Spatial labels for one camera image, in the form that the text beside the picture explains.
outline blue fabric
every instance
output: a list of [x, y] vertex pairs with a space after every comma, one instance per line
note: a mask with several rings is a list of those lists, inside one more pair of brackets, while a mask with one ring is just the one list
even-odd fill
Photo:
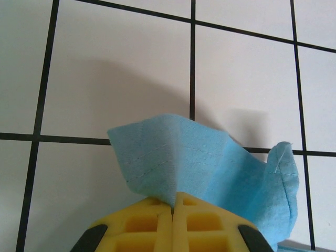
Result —
[[223, 131], [172, 114], [111, 129], [128, 187], [174, 206], [186, 192], [251, 222], [273, 250], [297, 218], [298, 171], [291, 145], [278, 143], [264, 163]]

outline crumpled cloth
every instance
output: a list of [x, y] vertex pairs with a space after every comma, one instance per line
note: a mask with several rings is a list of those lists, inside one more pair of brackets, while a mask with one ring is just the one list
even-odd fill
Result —
[[128, 187], [175, 203], [186, 192], [254, 223], [274, 251], [297, 218], [298, 171], [291, 144], [264, 163], [226, 132], [163, 114], [108, 131]]

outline cloth seam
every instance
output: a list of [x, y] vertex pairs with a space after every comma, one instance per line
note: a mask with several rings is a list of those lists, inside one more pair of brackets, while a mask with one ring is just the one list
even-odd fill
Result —
[[136, 177], [134, 177], [134, 178], [131, 178], [130, 180], [127, 180], [126, 183], [128, 183], [128, 182], [132, 182], [132, 181], [134, 181], [134, 180], [136, 180], [136, 179], [138, 179], [138, 178], [140, 178], [140, 177], [142, 177], [142, 176], [144, 176], [144, 175], [146, 175], [146, 174], [152, 172], [153, 170], [157, 169], [160, 165], [163, 165], [163, 164], [165, 164], [165, 163], [172, 162], [172, 161], [173, 161], [173, 159], [164, 161], [164, 162], [162, 162], [162, 163], [160, 163], [160, 164], [157, 164], [156, 166], [154, 166], [153, 168], [151, 168], [151, 169], [149, 169], [148, 171], [144, 172], [143, 174], [141, 174], [141, 175], [139, 175], [139, 176], [136, 176]]
[[284, 190], [284, 192], [285, 192], [285, 196], [286, 196], [286, 201], [287, 201], [287, 206], [288, 206], [288, 209], [289, 209], [289, 220], [288, 220], [288, 222], [290, 222], [290, 220], [291, 220], [291, 217], [292, 217], [292, 211], [291, 211], [291, 208], [290, 208], [290, 205], [289, 205], [289, 200], [288, 200], [288, 193], [287, 193], [287, 190], [286, 190], [286, 187], [285, 187], [285, 183], [284, 183], [284, 178], [283, 178], [283, 176], [282, 176], [282, 164], [280, 164], [280, 160], [281, 160], [281, 158], [283, 157], [283, 155], [284, 155], [284, 153], [281, 155], [281, 158], [279, 159], [279, 157], [278, 157], [278, 151], [276, 152], [276, 154], [277, 154], [277, 159], [278, 159], [278, 166], [279, 166], [279, 171], [280, 171], [280, 174], [281, 174], [281, 182], [282, 182], [282, 186], [283, 186], [283, 190]]
[[[159, 149], [161, 149], [161, 148], [163, 148], [163, 147], [165, 147], [165, 146], [169, 146], [169, 145], [174, 145], [174, 144], [172, 144], [172, 143], [164, 144], [164, 145], [162, 145], [162, 146], [159, 146], [159, 147], [157, 147], [157, 148], [151, 150], [150, 152], [148, 152], [148, 153], [146, 153], [146, 154], [143, 154], [143, 155], [139, 156], [138, 158], [136, 158], [136, 159], [134, 159], [134, 160], [132, 160], [132, 161], [125, 162], [124, 164], [131, 164], [131, 163], [133, 163], [133, 162], [135, 162], [135, 161], [137, 161], [137, 160], [139, 160], [139, 159], [141, 159], [141, 158], [143, 158], [143, 157], [145, 157], [145, 156], [151, 154], [152, 152], [157, 151], [157, 150], [159, 150]], [[187, 146], [184, 146], [184, 145], [182, 145], [182, 144], [181, 144], [180, 146], [183, 146], [183, 147], [185, 147], [186, 149], [189, 149], [189, 150], [200, 151], [200, 152], [202, 152], [202, 153], [209, 154], [209, 155], [213, 155], [213, 156], [220, 156], [219, 154], [215, 154], [215, 153], [212, 153], [212, 152], [206, 152], [206, 151], [203, 151], [203, 150], [200, 150], [200, 149], [196, 149], [196, 148], [187, 147]]]

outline black rubber pad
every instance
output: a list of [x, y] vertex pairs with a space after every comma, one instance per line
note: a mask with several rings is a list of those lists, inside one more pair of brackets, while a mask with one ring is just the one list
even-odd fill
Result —
[[86, 230], [70, 252], [95, 252], [106, 230], [105, 224]]
[[247, 225], [239, 225], [238, 229], [250, 252], [273, 252], [261, 232]]

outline blue cloth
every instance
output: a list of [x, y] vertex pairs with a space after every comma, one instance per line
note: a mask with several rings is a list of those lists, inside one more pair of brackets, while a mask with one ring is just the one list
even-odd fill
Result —
[[297, 218], [298, 171], [291, 145], [264, 163], [228, 133], [172, 114], [108, 131], [128, 187], [171, 206], [186, 192], [251, 222], [277, 250]]

